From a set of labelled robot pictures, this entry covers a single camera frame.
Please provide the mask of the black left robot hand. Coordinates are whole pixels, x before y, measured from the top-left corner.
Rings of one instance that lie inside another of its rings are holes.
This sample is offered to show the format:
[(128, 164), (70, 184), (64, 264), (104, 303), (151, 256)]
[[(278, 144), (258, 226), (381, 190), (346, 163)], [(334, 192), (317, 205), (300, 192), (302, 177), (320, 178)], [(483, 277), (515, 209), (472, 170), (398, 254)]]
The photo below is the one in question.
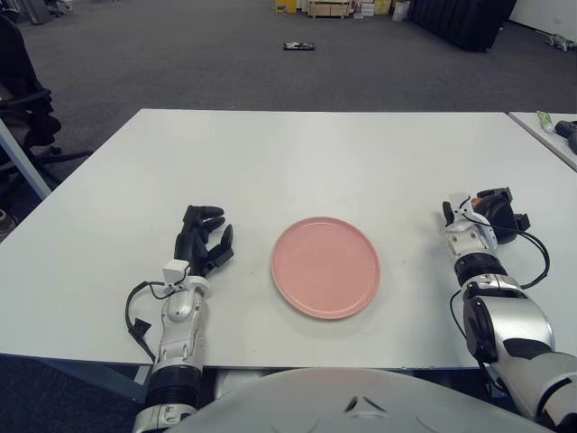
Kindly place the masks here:
[(176, 238), (174, 259), (188, 263), (189, 275), (206, 277), (234, 256), (234, 231), (231, 225), (225, 227), (220, 243), (207, 249), (209, 235), (225, 223), (222, 208), (190, 205), (182, 222)]

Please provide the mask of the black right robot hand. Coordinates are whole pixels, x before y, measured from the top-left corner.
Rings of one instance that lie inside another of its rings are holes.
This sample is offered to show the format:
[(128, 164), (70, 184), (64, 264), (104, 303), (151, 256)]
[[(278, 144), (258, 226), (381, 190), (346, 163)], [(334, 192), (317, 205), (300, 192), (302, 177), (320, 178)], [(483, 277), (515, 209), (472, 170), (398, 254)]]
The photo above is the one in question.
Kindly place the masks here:
[(493, 227), (498, 244), (513, 242), (518, 233), (530, 227), (527, 214), (515, 213), (509, 187), (479, 191), (472, 201), (473, 210), (484, 216)]

